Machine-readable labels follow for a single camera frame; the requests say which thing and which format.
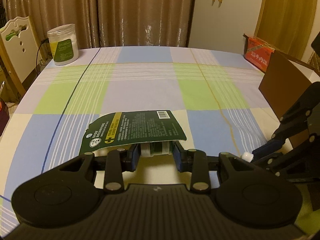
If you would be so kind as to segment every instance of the white chair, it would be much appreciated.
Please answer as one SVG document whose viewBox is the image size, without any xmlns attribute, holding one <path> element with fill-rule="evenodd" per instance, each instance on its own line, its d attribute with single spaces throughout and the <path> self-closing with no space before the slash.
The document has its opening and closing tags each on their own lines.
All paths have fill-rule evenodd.
<svg viewBox="0 0 320 240">
<path fill-rule="evenodd" d="M 22 98 L 26 93 L 23 81 L 44 58 L 40 50 L 36 63 L 40 42 L 30 16 L 16 17 L 8 21 L 0 29 L 0 36 L 0 56 Z"/>
</svg>

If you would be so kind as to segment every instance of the brown curtain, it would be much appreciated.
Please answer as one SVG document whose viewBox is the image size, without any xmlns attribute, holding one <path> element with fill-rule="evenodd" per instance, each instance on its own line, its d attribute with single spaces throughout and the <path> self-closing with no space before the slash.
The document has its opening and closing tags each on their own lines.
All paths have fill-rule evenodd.
<svg viewBox="0 0 320 240">
<path fill-rule="evenodd" d="M 255 35 L 301 59 L 306 48 L 317 0 L 263 0 Z"/>
<path fill-rule="evenodd" d="M 31 15 L 40 40 L 52 28 L 75 23 L 79 48 L 99 47 L 97 0 L 7 0 L 7 15 Z"/>
<path fill-rule="evenodd" d="M 98 0 L 100 45 L 180 46 L 192 0 Z"/>
</svg>

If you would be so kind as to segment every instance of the blue square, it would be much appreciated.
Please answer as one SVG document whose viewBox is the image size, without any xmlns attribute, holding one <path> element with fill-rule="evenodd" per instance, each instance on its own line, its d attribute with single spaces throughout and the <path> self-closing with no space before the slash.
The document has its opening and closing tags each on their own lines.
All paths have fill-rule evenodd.
<svg viewBox="0 0 320 240">
<path fill-rule="evenodd" d="M 86 129 L 98 118 L 98 114 L 64 114 L 52 138 L 44 171 L 77 157 Z"/>
<path fill-rule="evenodd" d="M 60 114 L 33 114 L 14 153 L 4 197 L 11 199 L 23 182 L 38 176 Z"/>
<path fill-rule="evenodd" d="M 117 63 L 172 62 L 169 47 L 123 47 Z"/>
<path fill-rule="evenodd" d="M 219 66 L 256 69 L 241 54 L 223 52 L 223 51 L 217 51 L 217 50 L 211 50 L 211 53 L 215 57 L 216 61 L 219 63 Z"/>
<path fill-rule="evenodd" d="M 249 109 L 188 110 L 187 113 L 195 148 L 208 156 L 218 156 L 220 152 L 240 156 L 266 143 Z"/>
</svg>

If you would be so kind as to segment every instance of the table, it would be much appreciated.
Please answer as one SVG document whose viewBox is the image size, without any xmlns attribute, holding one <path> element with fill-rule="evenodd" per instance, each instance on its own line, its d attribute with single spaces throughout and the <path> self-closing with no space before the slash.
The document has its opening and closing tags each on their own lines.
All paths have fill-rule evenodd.
<svg viewBox="0 0 320 240">
<path fill-rule="evenodd" d="M 15 188 L 78 155 L 89 123 L 113 113 L 168 109 L 187 136 L 185 149 L 240 156 L 270 139 L 279 122 L 258 90 L 263 73 L 242 55 L 204 49 L 84 49 L 75 62 L 41 72 L 0 142 L 0 234 L 18 221 Z M 212 187 L 219 183 L 211 172 Z M 125 183 L 190 183 L 171 156 L 140 159 Z M 97 175 L 100 187 L 103 174 Z"/>
</svg>

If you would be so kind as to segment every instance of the green label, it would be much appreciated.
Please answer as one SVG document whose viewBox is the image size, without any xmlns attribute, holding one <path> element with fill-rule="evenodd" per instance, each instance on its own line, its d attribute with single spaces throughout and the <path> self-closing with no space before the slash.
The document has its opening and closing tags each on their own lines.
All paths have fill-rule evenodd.
<svg viewBox="0 0 320 240">
<path fill-rule="evenodd" d="M 59 41 L 54 54 L 55 62 L 63 62 L 73 58 L 73 48 L 71 39 Z"/>
<path fill-rule="evenodd" d="M 117 112 L 104 115 L 89 124 L 80 153 L 126 144 L 186 139 L 169 110 Z"/>
</svg>

